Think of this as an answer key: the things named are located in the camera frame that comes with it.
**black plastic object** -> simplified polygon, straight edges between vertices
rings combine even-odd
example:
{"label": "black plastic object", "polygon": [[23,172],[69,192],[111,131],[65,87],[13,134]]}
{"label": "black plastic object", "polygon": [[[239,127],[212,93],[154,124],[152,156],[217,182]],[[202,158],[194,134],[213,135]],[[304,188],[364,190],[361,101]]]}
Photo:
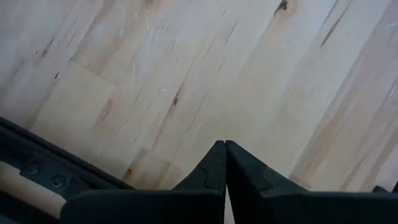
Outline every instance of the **black plastic object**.
{"label": "black plastic object", "polygon": [[47,215],[31,205],[0,191],[0,223],[59,223],[56,218]]}
{"label": "black plastic object", "polygon": [[394,188],[392,189],[392,191],[394,193],[398,193],[398,182],[396,183],[396,185],[394,186]]}
{"label": "black plastic object", "polygon": [[[226,185],[237,224],[397,222],[397,194],[380,187],[374,193],[309,192],[233,141],[217,141],[181,183],[161,191],[135,190],[1,118],[0,161],[67,200],[61,223],[223,223]],[[0,198],[0,218],[7,222],[48,218],[0,196],[7,198]]]}
{"label": "black plastic object", "polygon": [[226,145],[227,186],[236,224],[397,222],[397,194],[309,192],[235,142]]}
{"label": "black plastic object", "polygon": [[173,190],[95,190],[71,199],[61,223],[223,223],[226,148],[217,141]]}

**wood knot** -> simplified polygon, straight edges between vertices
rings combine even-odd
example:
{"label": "wood knot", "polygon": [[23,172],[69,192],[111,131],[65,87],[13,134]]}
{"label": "wood knot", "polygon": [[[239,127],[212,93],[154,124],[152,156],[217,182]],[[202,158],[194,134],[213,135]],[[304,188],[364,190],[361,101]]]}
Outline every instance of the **wood knot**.
{"label": "wood knot", "polygon": [[278,7],[276,8],[274,15],[279,12],[283,11],[284,14],[291,15],[297,8],[297,0],[281,0]]}

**black screw head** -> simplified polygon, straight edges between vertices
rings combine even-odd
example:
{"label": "black screw head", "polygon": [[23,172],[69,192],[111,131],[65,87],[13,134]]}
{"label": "black screw head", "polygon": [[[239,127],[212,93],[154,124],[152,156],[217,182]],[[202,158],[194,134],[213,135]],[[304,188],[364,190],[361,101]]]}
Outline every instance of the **black screw head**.
{"label": "black screw head", "polygon": [[30,175],[35,175],[39,173],[39,165],[37,164],[30,164],[27,168],[26,168],[26,172]]}
{"label": "black screw head", "polygon": [[62,187],[65,184],[65,178],[62,175],[55,175],[51,178],[53,187]]}

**wooden floor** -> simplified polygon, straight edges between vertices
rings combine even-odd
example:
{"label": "wooden floor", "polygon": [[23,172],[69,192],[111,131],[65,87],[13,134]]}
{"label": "wooden floor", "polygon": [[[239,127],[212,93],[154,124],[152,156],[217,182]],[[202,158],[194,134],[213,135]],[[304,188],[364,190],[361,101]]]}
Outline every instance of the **wooden floor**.
{"label": "wooden floor", "polygon": [[[139,189],[232,139],[307,189],[369,191],[397,84],[396,0],[0,2],[0,116]],[[17,173],[0,188],[57,215]]]}

